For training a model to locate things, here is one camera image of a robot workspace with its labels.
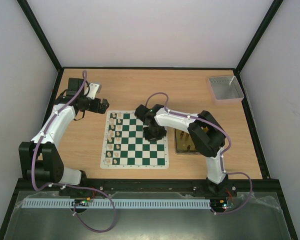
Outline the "green white chess board mat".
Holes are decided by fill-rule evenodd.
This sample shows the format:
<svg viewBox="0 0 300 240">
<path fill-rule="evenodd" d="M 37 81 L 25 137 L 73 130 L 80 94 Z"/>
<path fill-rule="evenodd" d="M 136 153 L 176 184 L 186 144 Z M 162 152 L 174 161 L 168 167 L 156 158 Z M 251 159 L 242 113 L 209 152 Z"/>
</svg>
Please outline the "green white chess board mat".
<svg viewBox="0 0 300 240">
<path fill-rule="evenodd" d="M 167 169 L 169 167 L 168 137 L 158 141 L 144 138 L 143 122 L 132 110 L 106 113 L 101 169 Z"/>
</svg>

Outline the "gold square tin box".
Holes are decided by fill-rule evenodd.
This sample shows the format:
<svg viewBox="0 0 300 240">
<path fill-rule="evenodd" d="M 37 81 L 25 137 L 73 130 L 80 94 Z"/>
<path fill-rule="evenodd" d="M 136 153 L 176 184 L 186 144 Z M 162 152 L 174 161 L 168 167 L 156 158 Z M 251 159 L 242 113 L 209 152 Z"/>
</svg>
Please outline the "gold square tin box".
<svg viewBox="0 0 300 240">
<path fill-rule="evenodd" d="M 200 154 L 197 148 L 195 147 L 195 144 L 192 138 L 190 137 L 190 134 L 179 129 L 174 129 L 174 149 L 176 154 Z"/>
</svg>

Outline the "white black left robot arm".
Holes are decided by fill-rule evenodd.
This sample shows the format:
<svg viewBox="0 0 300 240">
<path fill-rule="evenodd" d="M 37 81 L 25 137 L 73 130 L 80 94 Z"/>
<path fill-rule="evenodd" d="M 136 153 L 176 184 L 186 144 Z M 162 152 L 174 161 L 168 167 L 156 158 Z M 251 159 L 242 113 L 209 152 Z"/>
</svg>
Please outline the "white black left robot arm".
<svg viewBox="0 0 300 240">
<path fill-rule="evenodd" d="M 105 114 L 109 108 L 107 99 L 97 98 L 102 86 L 89 83 L 87 72 L 82 78 L 69 78 L 67 89 L 54 101 L 52 112 L 41 130 L 18 148 L 22 177 L 31 182 L 39 192 L 53 185 L 65 189 L 77 188 L 86 180 L 83 170 L 66 167 L 58 152 L 60 141 L 69 124 L 76 121 L 79 112 Z"/>
</svg>

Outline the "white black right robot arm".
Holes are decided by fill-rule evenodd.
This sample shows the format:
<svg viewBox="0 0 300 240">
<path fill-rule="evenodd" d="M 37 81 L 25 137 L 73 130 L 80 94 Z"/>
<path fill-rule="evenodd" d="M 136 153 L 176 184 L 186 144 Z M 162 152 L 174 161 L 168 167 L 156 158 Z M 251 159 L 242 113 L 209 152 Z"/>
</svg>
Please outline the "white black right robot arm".
<svg viewBox="0 0 300 240">
<path fill-rule="evenodd" d="M 163 139 L 167 135 L 167 127 L 189 134 L 196 150 L 206 159 L 208 191 L 214 196 L 225 191 L 228 181 L 224 165 L 227 135 L 210 112 L 204 110 L 190 114 L 173 111 L 160 104 L 152 108 L 141 104 L 134 115 L 145 125 L 144 138 L 149 142 Z"/>
</svg>

